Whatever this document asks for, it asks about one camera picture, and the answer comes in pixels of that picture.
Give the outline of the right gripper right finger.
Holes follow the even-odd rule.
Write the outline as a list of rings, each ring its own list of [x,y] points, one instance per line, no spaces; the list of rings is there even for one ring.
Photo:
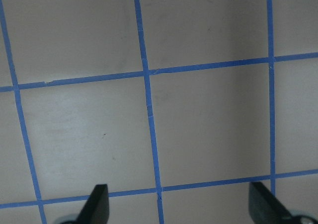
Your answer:
[[[248,212],[254,224],[293,224],[294,218],[262,182],[250,182]]]

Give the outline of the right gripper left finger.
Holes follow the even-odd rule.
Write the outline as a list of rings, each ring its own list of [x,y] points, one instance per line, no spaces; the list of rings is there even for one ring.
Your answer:
[[[98,184],[95,185],[75,223],[107,224],[109,213],[108,186],[107,184]]]

